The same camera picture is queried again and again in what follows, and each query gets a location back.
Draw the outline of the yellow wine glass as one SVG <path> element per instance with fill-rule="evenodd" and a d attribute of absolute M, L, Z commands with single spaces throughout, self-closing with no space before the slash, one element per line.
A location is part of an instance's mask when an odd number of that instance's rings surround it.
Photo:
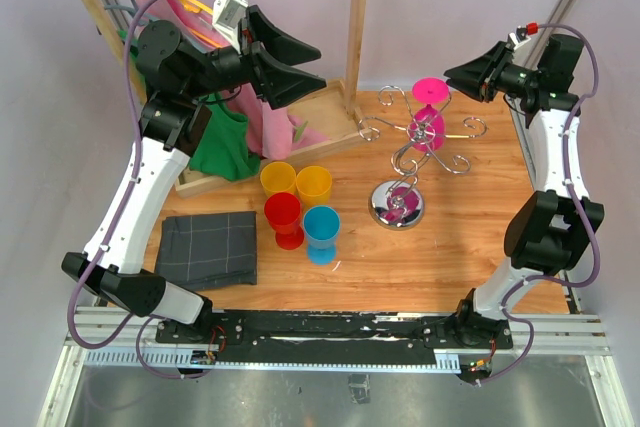
<path fill-rule="evenodd" d="M 274 161 L 261 170 L 260 183 L 268 198 L 283 192 L 295 195 L 296 177 L 296 170 L 289 163 Z"/>
<path fill-rule="evenodd" d="M 326 205 L 331 197 L 332 184 L 331 173 L 321 166 L 305 167 L 296 176 L 299 197 L 307 208 Z"/>

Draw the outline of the red wine glass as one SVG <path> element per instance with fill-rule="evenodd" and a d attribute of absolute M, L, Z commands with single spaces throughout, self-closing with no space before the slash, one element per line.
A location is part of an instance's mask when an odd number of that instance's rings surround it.
<path fill-rule="evenodd" d="M 272 195 L 264 205 L 264 214 L 280 248 L 295 250 L 303 244 L 302 206 L 294 194 L 279 192 Z"/>

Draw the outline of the blue wine glass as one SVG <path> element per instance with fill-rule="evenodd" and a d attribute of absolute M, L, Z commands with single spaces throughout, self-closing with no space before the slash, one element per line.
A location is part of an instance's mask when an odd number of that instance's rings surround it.
<path fill-rule="evenodd" d="M 302 228 L 309 260 L 316 265 L 331 263 L 336 257 L 336 242 L 341 228 L 338 213 L 329 206 L 314 206 L 304 214 Z"/>

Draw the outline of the green wine glass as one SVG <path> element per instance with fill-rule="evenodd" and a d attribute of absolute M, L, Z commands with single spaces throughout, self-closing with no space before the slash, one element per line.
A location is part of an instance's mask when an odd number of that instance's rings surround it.
<path fill-rule="evenodd" d="M 293 135 L 294 143 L 298 143 L 304 138 L 307 126 L 308 126 L 308 122 L 304 121 L 294 128 L 294 135 Z"/>

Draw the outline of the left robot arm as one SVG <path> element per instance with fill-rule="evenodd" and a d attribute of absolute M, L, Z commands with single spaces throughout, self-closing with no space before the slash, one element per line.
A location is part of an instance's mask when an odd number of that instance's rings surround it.
<path fill-rule="evenodd" d="M 235 45 L 204 53 L 168 20 L 142 29 L 135 66 L 147 102 L 135 117 L 129 165 L 99 229 L 61 264 L 92 294 L 138 317 L 175 321 L 195 343 L 213 333 L 210 301 L 144 270 L 143 259 L 161 207 L 210 121 L 206 97 L 249 84 L 279 109 L 326 86 L 299 68 L 320 59 L 320 50 L 275 27 L 258 6 L 246 10 L 235 33 Z"/>

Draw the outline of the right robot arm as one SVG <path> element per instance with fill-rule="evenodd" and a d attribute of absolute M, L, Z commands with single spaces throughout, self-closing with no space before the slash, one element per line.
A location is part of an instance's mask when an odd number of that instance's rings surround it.
<path fill-rule="evenodd" d="M 445 73 L 449 86 L 473 100 L 489 102 L 503 93 L 518 102 L 535 171 L 533 193 L 507 227 L 504 261 L 448 320 L 465 347 L 499 344 L 512 307 L 526 293 L 543 281 L 557 282 L 585 250 L 599 250 L 595 233 L 604 207 L 591 201 L 584 185 L 577 142 L 581 105 L 594 94 L 570 91 L 581 54 L 592 49 L 577 30 L 562 27 L 549 37 L 536 68 L 515 64 L 516 50 L 538 29 L 535 23 L 519 27 L 483 56 Z"/>

